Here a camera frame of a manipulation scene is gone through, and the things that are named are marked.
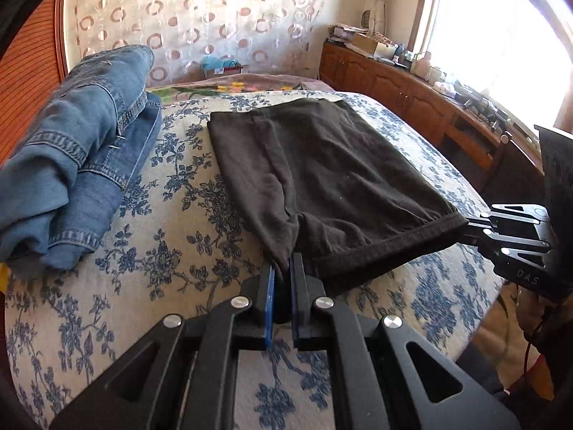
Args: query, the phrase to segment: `white floral fabric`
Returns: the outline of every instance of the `white floral fabric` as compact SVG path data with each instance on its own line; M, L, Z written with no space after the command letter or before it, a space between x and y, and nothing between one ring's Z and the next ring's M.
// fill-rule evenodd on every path
M206 123L211 111L247 111L309 97L345 100L466 215L486 206L459 172L396 115L366 96L272 91L163 107L163 125L104 244L74 270L31 283L10 279L6 340L22 405L43 427L164 315L195 316L239 293L263 260L225 187ZM501 287L492 264L454 245L352 290L346 302L380 319L394 312L455 358ZM267 352L240 356L239 429L334 429L324 352L297 353L286 326Z

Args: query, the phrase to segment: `silver screw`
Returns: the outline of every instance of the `silver screw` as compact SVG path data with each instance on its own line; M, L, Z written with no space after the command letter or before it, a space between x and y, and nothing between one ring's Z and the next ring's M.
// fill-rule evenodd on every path
M382 321L387 328L400 328L402 326L402 319L397 315L386 315Z
M179 315L171 314L167 315L163 319L163 326L166 326L167 328L177 328L182 322L183 319Z
M242 309L243 307L248 306L249 303L250 303L250 300L248 299L248 297L244 297L244 296L236 296L236 297L233 297L231 299L231 305L235 309Z
M314 305L319 309L330 309L334 305L334 301L330 297L322 296L316 298Z

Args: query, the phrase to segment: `slatted wardrobe door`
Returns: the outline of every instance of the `slatted wardrobe door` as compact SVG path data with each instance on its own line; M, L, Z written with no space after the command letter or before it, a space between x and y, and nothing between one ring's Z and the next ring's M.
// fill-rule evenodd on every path
M0 59L0 163L64 77L61 0L44 0Z

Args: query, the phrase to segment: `triangular cutout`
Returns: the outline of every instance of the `triangular cutout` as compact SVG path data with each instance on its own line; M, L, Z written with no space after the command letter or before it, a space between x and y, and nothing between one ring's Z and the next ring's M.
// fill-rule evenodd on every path
M158 351L159 344L150 343L105 388L126 401L137 402Z
M462 391L462 384L429 356L422 347L410 342L406 344L406 349L431 402L441 402Z

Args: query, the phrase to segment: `blue floral pattern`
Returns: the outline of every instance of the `blue floral pattern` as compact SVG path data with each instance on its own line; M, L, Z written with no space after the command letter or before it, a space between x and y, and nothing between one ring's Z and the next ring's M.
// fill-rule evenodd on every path
M303 97L345 100L462 212L486 209L434 147L360 94L274 91L164 106L155 148L101 247L72 271L9 282L11 371L22 405L41 426L164 315L209 312L259 271L262 247L228 197L205 125L211 111ZM451 357L463 350L501 287L491 263L461 245L380 275L343 299L376 319L402 316ZM286 327L275 333L267 352L241 353L235 427L333 428L326 354L297 353Z

